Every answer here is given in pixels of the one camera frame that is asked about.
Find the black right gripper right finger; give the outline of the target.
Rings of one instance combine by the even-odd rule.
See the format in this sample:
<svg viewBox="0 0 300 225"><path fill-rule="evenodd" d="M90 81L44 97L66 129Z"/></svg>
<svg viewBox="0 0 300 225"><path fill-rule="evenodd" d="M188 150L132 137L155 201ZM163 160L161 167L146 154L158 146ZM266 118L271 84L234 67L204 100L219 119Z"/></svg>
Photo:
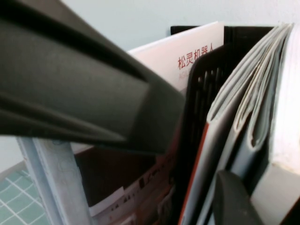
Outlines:
<svg viewBox="0 0 300 225"><path fill-rule="evenodd" d="M217 172L212 208L217 225L263 224L239 176L226 170Z"/></svg>

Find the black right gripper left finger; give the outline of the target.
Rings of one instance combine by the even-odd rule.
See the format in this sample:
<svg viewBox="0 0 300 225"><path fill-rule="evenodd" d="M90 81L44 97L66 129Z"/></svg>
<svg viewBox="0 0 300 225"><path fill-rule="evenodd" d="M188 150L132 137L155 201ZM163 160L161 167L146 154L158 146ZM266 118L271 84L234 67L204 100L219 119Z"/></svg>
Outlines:
<svg viewBox="0 0 300 225"><path fill-rule="evenodd" d="M163 154L185 100L59 0L0 3L0 133Z"/></svg>

